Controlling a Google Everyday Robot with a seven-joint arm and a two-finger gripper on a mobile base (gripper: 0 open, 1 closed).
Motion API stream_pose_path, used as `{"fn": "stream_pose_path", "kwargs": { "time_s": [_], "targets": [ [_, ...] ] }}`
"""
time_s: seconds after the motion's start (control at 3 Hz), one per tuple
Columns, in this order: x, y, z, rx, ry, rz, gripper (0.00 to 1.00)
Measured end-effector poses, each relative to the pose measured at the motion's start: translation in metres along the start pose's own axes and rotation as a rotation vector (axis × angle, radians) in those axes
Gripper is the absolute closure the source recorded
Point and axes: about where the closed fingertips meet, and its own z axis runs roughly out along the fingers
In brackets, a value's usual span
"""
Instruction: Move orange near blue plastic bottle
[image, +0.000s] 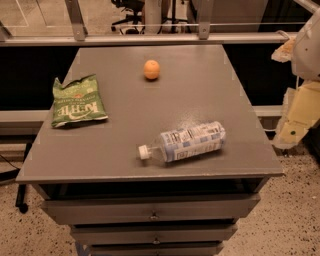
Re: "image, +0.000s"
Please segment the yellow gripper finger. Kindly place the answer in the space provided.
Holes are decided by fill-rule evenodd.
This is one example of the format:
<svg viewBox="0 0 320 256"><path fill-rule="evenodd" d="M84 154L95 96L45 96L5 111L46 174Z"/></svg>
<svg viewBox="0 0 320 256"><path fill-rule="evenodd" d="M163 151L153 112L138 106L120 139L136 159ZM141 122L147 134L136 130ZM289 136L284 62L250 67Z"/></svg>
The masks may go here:
<svg viewBox="0 0 320 256"><path fill-rule="evenodd" d="M295 39L290 38L283 45L277 48L271 55L271 59L277 62L285 63L291 60Z"/></svg>
<svg viewBox="0 0 320 256"><path fill-rule="evenodd" d="M290 149L298 145L319 120L320 82L305 81L297 89L288 88L273 145L278 149Z"/></svg>

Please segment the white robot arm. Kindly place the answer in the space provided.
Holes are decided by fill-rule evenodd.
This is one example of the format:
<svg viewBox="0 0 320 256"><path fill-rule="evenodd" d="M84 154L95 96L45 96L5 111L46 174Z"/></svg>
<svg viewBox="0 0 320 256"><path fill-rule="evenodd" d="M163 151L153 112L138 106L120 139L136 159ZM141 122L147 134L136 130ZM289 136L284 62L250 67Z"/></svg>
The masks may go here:
<svg viewBox="0 0 320 256"><path fill-rule="evenodd" d="M278 149L296 146L320 120L320 9L317 9L295 38L274 51L271 59L291 62L301 86L289 88L283 99L282 117L272 141Z"/></svg>

